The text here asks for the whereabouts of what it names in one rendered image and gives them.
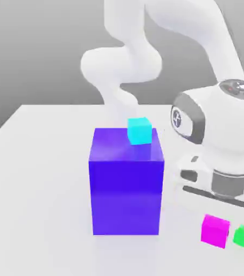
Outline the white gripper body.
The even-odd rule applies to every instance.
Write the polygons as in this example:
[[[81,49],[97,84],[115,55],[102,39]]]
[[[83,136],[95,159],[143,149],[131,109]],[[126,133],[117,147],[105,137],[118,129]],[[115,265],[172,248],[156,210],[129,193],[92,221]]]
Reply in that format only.
[[[191,185],[174,183],[174,200],[183,206],[244,225],[244,195],[223,198]]]

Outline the large blue box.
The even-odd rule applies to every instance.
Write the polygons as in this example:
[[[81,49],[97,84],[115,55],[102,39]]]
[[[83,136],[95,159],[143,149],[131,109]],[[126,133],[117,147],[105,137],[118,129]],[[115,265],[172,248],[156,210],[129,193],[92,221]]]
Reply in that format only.
[[[94,235],[158,235],[164,156],[152,143],[130,144],[125,128],[96,128],[89,165]]]

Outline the small magenta cube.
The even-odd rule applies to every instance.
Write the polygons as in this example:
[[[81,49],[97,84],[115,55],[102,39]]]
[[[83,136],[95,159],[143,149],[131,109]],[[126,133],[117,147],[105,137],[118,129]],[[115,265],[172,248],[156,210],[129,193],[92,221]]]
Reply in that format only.
[[[224,249],[229,235],[230,221],[206,214],[201,225],[200,240]]]

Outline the small cyan cube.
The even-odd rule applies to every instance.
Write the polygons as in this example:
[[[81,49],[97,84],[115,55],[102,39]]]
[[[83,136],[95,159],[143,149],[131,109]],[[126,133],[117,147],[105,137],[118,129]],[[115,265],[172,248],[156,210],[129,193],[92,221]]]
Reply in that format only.
[[[152,124],[148,118],[129,118],[127,136],[131,145],[150,144],[152,142]]]

